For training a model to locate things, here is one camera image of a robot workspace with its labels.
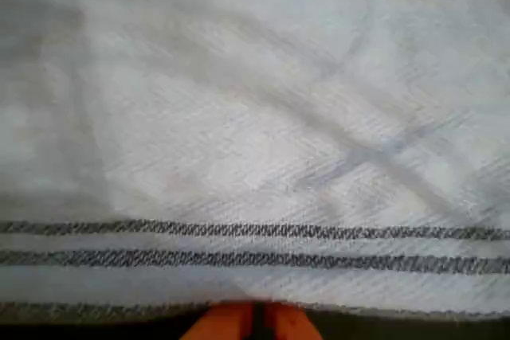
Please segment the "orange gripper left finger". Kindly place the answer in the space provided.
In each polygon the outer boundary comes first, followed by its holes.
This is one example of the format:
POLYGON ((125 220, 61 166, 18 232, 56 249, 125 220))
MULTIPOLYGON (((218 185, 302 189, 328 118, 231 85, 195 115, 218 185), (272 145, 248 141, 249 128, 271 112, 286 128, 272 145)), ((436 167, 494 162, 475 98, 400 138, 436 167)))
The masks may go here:
POLYGON ((211 307, 181 340, 242 340, 253 326, 252 303, 226 303, 211 307))

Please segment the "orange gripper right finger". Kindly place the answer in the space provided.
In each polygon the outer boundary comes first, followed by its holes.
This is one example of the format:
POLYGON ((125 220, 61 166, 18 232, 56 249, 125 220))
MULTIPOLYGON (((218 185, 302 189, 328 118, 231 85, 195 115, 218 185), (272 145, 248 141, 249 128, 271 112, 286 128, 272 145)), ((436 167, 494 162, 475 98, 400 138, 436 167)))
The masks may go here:
POLYGON ((299 307, 281 303, 266 304, 265 324, 277 340, 320 340, 320 332, 299 307))

